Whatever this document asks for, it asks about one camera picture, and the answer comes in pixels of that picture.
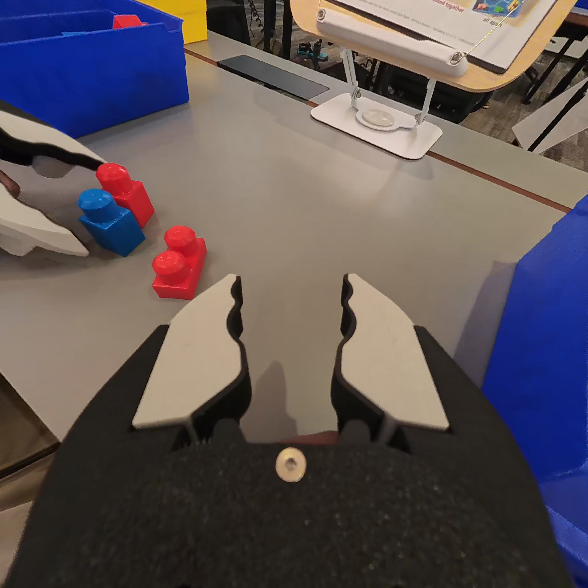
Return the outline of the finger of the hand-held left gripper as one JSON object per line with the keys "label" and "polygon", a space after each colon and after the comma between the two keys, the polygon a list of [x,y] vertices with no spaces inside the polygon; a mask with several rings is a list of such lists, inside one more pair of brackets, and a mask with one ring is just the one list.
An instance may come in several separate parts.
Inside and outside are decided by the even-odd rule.
{"label": "finger of the hand-held left gripper", "polygon": [[107,160],[76,139],[18,109],[1,110],[1,162],[35,172],[95,172]]}
{"label": "finger of the hand-held left gripper", "polygon": [[84,244],[69,229],[19,202],[7,189],[1,189],[1,249],[15,256],[25,256],[36,247],[73,256],[89,255]]}

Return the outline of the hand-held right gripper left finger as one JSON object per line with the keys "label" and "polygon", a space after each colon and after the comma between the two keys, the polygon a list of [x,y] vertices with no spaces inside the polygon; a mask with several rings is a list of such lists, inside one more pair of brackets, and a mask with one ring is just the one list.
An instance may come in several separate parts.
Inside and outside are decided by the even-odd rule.
{"label": "hand-held right gripper left finger", "polygon": [[208,440],[219,421],[240,422],[252,400],[242,305],[241,278],[228,274],[169,322],[135,429],[188,424],[197,439]]}

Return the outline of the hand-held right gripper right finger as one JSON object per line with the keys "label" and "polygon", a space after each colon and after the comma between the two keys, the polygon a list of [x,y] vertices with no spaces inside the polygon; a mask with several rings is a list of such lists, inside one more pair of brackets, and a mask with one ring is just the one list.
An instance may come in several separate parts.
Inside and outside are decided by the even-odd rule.
{"label": "hand-held right gripper right finger", "polygon": [[372,442],[390,442],[400,426],[449,431],[414,322],[357,274],[343,276],[341,305],[331,382],[339,433],[351,421]]}

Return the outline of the blue single-stud mega block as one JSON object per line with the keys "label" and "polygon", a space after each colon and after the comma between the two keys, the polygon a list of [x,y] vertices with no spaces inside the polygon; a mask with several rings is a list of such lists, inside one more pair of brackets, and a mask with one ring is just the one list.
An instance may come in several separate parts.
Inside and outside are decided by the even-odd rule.
{"label": "blue single-stud mega block", "polygon": [[133,213],[119,206],[109,192],[87,189],[79,195],[77,205],[83,212],[81,224],[100,247],[126,257],[145,241]]}

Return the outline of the red two-stud mega block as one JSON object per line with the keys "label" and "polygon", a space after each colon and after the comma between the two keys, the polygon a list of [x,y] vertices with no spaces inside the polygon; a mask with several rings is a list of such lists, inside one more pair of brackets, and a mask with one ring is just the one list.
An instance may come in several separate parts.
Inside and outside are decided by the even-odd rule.
{"label": "red two-stud mega block", "polygon": [[159,298],[192,300],[208,253],[205,239],[187,226],[176,225],[166,231],[164,240],[166,251],[152,261],[152,288]]}

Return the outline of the red single-stud mega block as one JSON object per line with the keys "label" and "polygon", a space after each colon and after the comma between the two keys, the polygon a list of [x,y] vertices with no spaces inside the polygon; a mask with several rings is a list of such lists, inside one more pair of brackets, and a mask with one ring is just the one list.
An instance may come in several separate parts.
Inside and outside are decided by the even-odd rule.
{"label": "red single-stud mega block", "polygon": [[130,210],[143,229],[154,214],[143,183],[133,180],[124,166],[115,163],[100,165],[95,174],[102,189],[112,195],[117,205]]}

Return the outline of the blue divided plastic bin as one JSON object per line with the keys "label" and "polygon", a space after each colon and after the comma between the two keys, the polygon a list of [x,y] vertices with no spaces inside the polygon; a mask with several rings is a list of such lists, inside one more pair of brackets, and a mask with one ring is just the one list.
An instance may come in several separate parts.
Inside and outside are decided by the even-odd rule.
{"label": "blue divided plastic bin", "polygon": [[[117,14],[148,25],[113,30]],[[186,104],[182,22],[138,1],[1,1],[1,105],[78,138]]]}

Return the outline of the yellow plastic bin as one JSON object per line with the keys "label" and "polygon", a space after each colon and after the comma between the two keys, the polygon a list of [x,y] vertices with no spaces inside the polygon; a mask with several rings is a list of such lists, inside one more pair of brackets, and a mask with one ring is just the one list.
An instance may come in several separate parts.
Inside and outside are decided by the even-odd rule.
{"label": "yellow plastic bin", "polygon": [[208,39],[206,1],[141,1],[152,8],[180,18],[184,44]]}

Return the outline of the white and wooden book stand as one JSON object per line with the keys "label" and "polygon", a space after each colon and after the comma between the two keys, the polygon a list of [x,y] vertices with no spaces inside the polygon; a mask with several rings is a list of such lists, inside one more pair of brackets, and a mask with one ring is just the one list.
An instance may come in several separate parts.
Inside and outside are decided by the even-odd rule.
{"label": "white and wooden book stand", "polygon": [[[423,36],[347,9],[341,1],[291,1],[294,21],[307,33],[340,48],[348,89],[314,107],[313,119],[407,160],[427,154],[442,130],[426,121],[438,82],[470,93],[488,93],[520,77],[574,9],[576,1],[555,1],[526,46],[503,74],[468,60],[466,54]],[[353,52],[408,70],[427,84],[421,110],[410,115],[364,96],[353,64]]]}

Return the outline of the black flat pad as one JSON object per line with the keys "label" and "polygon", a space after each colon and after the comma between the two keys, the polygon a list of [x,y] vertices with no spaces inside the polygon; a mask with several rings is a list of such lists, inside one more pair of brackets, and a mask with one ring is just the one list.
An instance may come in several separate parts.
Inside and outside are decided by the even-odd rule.
{"label": "black flat pad", "polygon": [[217,66],[239,77],[260,84],[273,91],[292,96],[303,102],[312,100],[329,90],[328,86],[260,61],[249,55],[237,55],[220,60],[217,62]]}

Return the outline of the small grey table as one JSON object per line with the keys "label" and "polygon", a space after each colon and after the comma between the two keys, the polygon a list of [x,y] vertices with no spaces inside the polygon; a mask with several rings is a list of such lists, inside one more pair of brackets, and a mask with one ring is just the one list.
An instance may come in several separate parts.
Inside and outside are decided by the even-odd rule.
{"label": "small grey table", "polygon": [[587,129],[587,79],[565,90],[513,128],[516,143],[537,154]]}

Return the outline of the printed instruction sheet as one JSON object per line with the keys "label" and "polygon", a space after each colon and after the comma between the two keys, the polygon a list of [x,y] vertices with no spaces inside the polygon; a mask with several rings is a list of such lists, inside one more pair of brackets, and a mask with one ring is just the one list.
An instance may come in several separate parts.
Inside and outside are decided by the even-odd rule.
{"label": "printed instruction sheet", "polygon": [[503,74],[555,1],[341,1],[387,26],[397,26],[466,54]]}

